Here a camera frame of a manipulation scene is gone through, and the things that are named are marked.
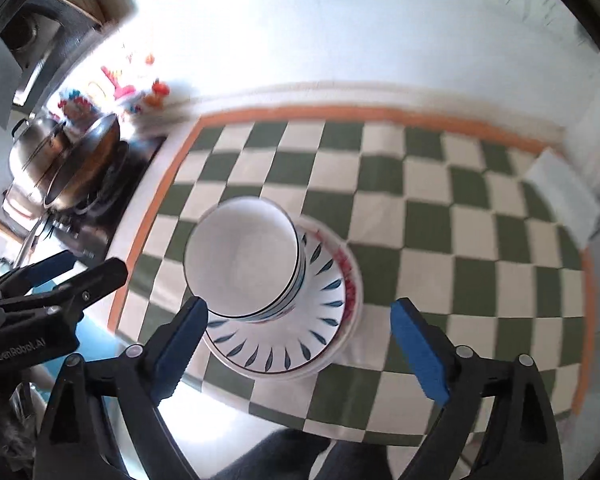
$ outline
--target frying pan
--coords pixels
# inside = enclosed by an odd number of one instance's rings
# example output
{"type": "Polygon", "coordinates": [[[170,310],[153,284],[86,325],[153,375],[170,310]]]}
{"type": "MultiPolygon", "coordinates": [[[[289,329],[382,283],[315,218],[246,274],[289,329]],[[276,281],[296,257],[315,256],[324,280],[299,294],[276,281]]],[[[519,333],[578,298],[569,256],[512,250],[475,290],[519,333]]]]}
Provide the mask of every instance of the frying pan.
{"type": "Polygon", "coordinates": [[[63,211],[85,199],[111,162],[119,140],[120,124],[115,114],[94,122],[54,175],[46,192],[45,208],[63,211]]]}

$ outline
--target checkered table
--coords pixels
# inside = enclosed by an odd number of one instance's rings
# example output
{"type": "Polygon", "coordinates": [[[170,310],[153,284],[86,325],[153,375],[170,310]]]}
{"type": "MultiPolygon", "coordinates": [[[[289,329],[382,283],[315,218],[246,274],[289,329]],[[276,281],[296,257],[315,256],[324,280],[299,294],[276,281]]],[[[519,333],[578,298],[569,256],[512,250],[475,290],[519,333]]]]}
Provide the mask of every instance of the checkered table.
{"type": "MultiPolygon", "coordinates": [[[[182,260],[201,215],[269,198],[347,240],[362,270],[362,320],[325,370],[253,381],[204,344],[185,380],[231,406],[344,440],[418,446],[436,418],[390,335],[389,304],[411,298],[454,344],[538,364],[554,413],[569,413],[584,338],[578,250],[534,188],[528,153],[403,124],[280,121],[204,128],[133,270],[118,330],[144,343],[191,295],[182,260]]],[[[485,400],[475,433],[486,428],[485,400]]]]}

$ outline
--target cooking pot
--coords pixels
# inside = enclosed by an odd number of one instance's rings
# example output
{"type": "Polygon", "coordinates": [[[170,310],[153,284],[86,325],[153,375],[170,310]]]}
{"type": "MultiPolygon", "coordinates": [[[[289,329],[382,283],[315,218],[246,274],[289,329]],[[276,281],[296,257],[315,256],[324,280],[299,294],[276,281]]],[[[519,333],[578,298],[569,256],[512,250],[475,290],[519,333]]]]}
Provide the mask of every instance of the cooking pot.
{"type": "Polygon", "coordinates": [[[9,154],[9,169],[16,185],[35,204],[42,204],[53,176],[71,147],[62,124],[50,117],[31,122],[22,119],[13,128],[14,145],[9,154]],[[24,123],[29,127],[16,139],[24,123]]]}

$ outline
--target white tile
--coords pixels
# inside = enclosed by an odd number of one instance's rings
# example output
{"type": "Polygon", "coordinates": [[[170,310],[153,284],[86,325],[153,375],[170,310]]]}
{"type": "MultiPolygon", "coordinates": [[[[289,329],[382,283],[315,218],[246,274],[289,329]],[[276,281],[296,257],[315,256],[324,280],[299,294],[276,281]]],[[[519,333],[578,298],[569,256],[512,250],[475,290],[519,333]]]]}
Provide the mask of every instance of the white tile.
{"type": "Polygon", "coordinates": [[[562,351],[562,318],[537,317],[531,343],[531,357],[538,370],[553,370],[560,365],[562,351]]]}
{"type": "Polygon", "coordinates": [[[362,127],[362,153],[404,157],[404,126],[368,122],[362,127]]]}
{"type": "Polygon", "coordinates": [[[531,262],[542,267],[561,267],[562,259],[560,257],[558,231],[555,225],[533,218],[525,223],[526,232],[529,236],[531,262]]]}
{"type": "Polygon", "coordinates": [[[400,249],[404,246],[404,209],[402,197],[357,192],[353,197],[349,240],[400,249]]]}
{"type": "Polygon", "coordinates": [[[320,145],[324,121],[289,121],[279,147],[285,151],[314,152],[320,145]]]}
{"type": "Polygon", "coordinates": [[[498,259],[495,222],[488,210],[454,205],[451,207],[451,222],[456,255],[498,259]]]}
{"type": "Polygon", "coordinates": [[[354,192],[358,186],[360,157],[357,153],[320,150],[315,154],[309,189],[354,192]]]}
{"type": "Polygon", "coordinates": [[[474,433],[481,433],[487,430],[491,409],[493,408],[493,401],[494,397],[485,397],[480,402],[480,410],[478,410],[478,417],[475,420],[474,433]]]}
{"type": "Polygon", "coordinates": [[[554,413],[571,409],[579,374],[580,364],[563,366],[555,371],[554,392],[551,396],[551,407],[554,409],[554,413]]]}
{"type": "Polygon", "coordinates": [[[126,295],[118,330],[133,341],[138,340],[149,300],[130,290],[126,295]]]}
{"type": "Polygon", "coordinates": [[[249,401],[247,399],[230,394],[228,391],[223,390],[214,384],[203,382],[202,393],[212,397],[215,400],[219,400],[231,408],[249,413],[249,401]]]}
{"type": "Polygon", "coordinates": [[[445,164],[408,157],[404,161],[404,190],[407,198],[425,202],[451,202],[449,171],[445,164]]]}
{"type": "Polygon", "coordinates": [[[226,184],[224,182],[196,182],[182,208],[180,218],[198,221],[210,208],[218,205],[226,184]]]}
{"type": "Polygon", "coordinates": [[[446,153],[446,161],[453,166],[462,166],[474,170],[484,169],[484,157],[480,141],[461,134],[445,132],[442,143],[446,153]]]}
{"type": "Polygon", "coordinates": [[[394,478],[400,478],[400,475],[407,469],[409,462],[418,452],[417,447],[408,446],[387,446],[386,458],[389,462],[389,470],[394,478]]]}
{"type": "Polygon", "coordinates": [[[581,270],[561,269],[562,316],[584,316],[584,272],[581,270]]]}
{"type": "Polygon", "coordinates": [[[316,420],[307,419],[302,428],[306,433],[335,438],[336,440],[349,440],[350,442],[362,442],[365,437],[364,430],[356,430],[355,428],[345,428],[336,424],[326,424],[317,422],[316,420]]]}
{"type": "Polygon", "coordinates": [[[355,344],[345,345],[335,362],[344,366],[382,370],[391,335],[391,310],[365,304],[353,335],[355,344]]]}
{"type": "Polygon", "coordinates": [[[530,264],[496,263],[498,317],[533,317],[536,314],[536,280],[530,264]]]}
{"type": "Polygon", "coordinates": [[[220,133],[218,142],[214,146],[215,152],[236,152],[244,148],[244,143],[249,138],[253,123],[228,124],[220,133]]]}
{"type": "Polygon", "coordinates": [[[491,197],[491,208],[496,213],[503,213],[519,218],[526,216],[522,188],[515,178],[488,171],[486,173],[486,181],[491,197]]]}
{"type": "Polygon", "coordinates": [[[255,381],[251,402],[261,406],[305,418],[314,393],[317,374],[289,381],[255,381]]]}
{"type": "Polygon", "coordinates": [[[532,153],[522,152],[517,148],[510,148],[509,159],[511,160],[516,175],[522,178],[536,161],[536,156],[532,153]]]}
{"type": "Polygon", "coordinates": [[[275,202],[291,216],[298,216],[302,212],[305,195],[305,187],[284,184],[265,184],[260,192],[261,198],[275,202]]]}
{"type": "Polygon", "coordinates": [[[433,400],[427,399],[415,375],[382,372],[367,431],[424,434],[433,400]]]}
{"type": "Polygon", "coordinates": [[[497,321],[495,317],[451,314],[447,320],[446,335],[454,346],[467,345],[480,357],[493,359],[497,321]]]}
{"type": "Polygon", "coordinates": [[[162,258],[167,251],[167,247],[169,247],[171,235],[173,235],[177,223],[177,216],[158,215],[144,243],[142,252],[162,258]]]}
{"type": "Polygon", "coordinates": [[[193,355],[189,361],[189,364],[187,365],[187,369],[185,370],[185,372],[197,379],[204,379],[206,365],[209,362],[210,355],[211,350],[209,350],[209,347],[201,339],[200,343],[198,343],[196,351],[193,352],[193,355]]]}
{"type": "Polygon", "coordinates": [[[251,184],[260,186],[264,183],[273,162],[276,150],[244,149],[238,155],[234,168],[227,179],[229,184],[251,184]]]}
{"type": "Polygon", "coordinates": [[[192,184],[195,182],[200,176],[208,156],[209,152],[191,152],[187,154],[178,168],[174,182],[176,184],[192,184]]]}
{"type": "Polygon", "coordinates": [[[187,281],[182,264],[163,260],[155,275],[154,288],[149,301],[176,314],[180,310],[186,288],[187,281]]]}
{"type": "Polygon", "coordinates": [[[454,258],[451,254],[403,249],[398,298],[409,298],[421,312],[451,313],[454,258]]]}

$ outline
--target saucer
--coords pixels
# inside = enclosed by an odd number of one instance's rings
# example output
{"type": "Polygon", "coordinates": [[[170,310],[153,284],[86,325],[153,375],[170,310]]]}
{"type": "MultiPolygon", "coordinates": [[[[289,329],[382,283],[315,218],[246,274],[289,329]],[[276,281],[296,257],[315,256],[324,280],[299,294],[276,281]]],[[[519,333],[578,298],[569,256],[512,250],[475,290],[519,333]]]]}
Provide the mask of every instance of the saucer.
{"type": "Polygon", "coordinates": [[[298,378],[331,363],[360,318],[362,277],[342,240],[320,222],[294,221],[307,272],[284,316],[243,322],[209,312],[204,341],[232,370],[254,379],[298,378]]]}

